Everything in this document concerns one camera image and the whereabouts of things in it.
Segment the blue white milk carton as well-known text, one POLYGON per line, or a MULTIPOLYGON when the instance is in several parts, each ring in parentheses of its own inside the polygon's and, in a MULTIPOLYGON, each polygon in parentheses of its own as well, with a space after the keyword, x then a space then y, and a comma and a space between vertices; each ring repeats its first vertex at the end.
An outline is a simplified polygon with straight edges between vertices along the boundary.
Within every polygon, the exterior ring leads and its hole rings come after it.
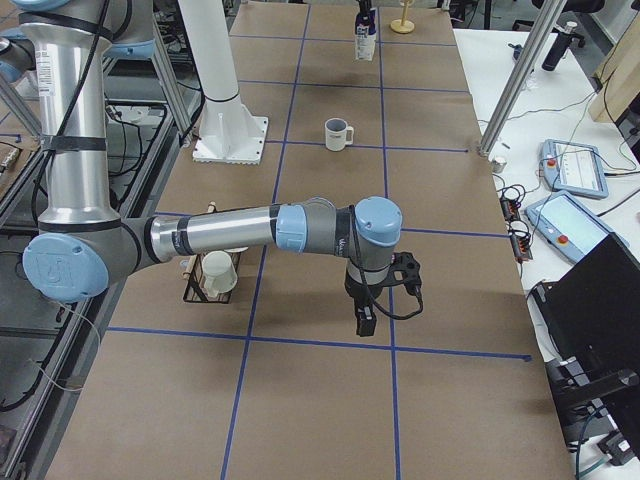
POLYGON ((359 12, 355 18, 354 39, 355 59, 358 61, 372 61, 376 39, 375 10, 370 9, 367 14, 359 12))

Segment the white mug with handle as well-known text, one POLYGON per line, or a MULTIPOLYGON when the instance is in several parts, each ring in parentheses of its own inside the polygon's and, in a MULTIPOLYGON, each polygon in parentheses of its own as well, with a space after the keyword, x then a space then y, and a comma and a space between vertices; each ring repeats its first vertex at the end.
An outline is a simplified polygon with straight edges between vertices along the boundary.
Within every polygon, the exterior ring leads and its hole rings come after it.
POLYGON ((354 140, 354 128, 342 118, 330 118, 325 121, 325 147, 339 152, 351 146, 354 140))

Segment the wooden cup tree stand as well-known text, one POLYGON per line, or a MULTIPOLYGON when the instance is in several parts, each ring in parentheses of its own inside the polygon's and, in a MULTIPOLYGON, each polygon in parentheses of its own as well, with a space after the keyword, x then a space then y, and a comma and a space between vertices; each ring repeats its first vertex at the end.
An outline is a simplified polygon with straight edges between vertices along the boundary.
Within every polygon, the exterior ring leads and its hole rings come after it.
POLYGON ((398 19, 394 19, 390 22, 390 29, 398 34, 410 34, 415 30, 415 24, 409 19, 410 7, 414 4, 413 0, 402 0, 400 5, 402 7, 401 16, 398 19))

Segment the white upturned cup right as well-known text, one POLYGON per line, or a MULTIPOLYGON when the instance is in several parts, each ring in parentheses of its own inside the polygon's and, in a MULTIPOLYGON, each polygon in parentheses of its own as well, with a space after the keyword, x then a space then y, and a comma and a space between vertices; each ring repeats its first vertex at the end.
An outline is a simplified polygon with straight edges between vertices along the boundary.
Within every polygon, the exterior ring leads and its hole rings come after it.
POLYGON ((213 251, 201 262, 204 289, 209 297, 230 292, 237 283, 237 274, 231 256, 224 251, 213 251))

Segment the teach pendant near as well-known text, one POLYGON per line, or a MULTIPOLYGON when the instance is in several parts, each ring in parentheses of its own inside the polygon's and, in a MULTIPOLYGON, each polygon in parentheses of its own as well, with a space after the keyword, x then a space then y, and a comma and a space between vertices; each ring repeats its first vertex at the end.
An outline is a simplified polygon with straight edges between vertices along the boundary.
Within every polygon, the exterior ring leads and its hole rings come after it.
POLYGON ((614 230, 569 192, 561 190, 525 208, 542 236, 576 264, 614 230))

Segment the teach pendant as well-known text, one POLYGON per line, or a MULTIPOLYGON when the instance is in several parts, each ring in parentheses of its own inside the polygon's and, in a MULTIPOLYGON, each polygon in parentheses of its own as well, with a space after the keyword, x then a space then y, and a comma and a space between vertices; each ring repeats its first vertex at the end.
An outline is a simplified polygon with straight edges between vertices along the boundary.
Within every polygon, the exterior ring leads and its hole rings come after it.
POLYGON ((576 264, 614 230, 569 192, 561 190, 525 208, 542 236, 576 264))
POLYGON ((553 191, 592 199, 608 197, 602 158, 595 146, 547 139, 540 153, 543 177, 553 191))

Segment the black monitor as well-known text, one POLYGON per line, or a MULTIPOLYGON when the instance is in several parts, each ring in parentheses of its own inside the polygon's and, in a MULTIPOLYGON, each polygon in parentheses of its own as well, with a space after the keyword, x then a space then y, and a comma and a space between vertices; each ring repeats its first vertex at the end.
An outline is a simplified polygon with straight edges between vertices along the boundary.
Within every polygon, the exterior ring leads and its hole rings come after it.
POLYGON ((639 451, 639 261, 611 233, 557 282, 532 291, 560 357, 548 367, 560 412, 600 401, 639 451))

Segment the teach pendant far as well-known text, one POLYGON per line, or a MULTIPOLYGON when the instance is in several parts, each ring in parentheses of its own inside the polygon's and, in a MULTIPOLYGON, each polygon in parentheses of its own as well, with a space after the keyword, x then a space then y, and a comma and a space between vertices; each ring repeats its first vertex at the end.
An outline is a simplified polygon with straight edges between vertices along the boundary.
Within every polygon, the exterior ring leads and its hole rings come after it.
POLYGON ((608 197, 602 158, 595 146, 547 139, 540 153, 543 177, 553 191, 592 199, 608 197))

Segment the aluminium profile post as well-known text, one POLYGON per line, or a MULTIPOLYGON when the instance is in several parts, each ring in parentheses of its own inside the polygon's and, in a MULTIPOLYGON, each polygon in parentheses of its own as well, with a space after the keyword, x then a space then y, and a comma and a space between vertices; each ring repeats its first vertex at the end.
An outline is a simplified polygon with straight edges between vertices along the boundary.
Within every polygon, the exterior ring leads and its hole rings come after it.
POLYGON ((487 157, 497 142, 498 136, 506 124, 507 118, 525 85, 526 78, 530 74, 542 47, 547 41, 548 35, 565 5, 565 0, 543 2, 528 38, 524 43, 519 59, 508 78, 496 108, 480 140, 478 153, 482 157, 487 157))

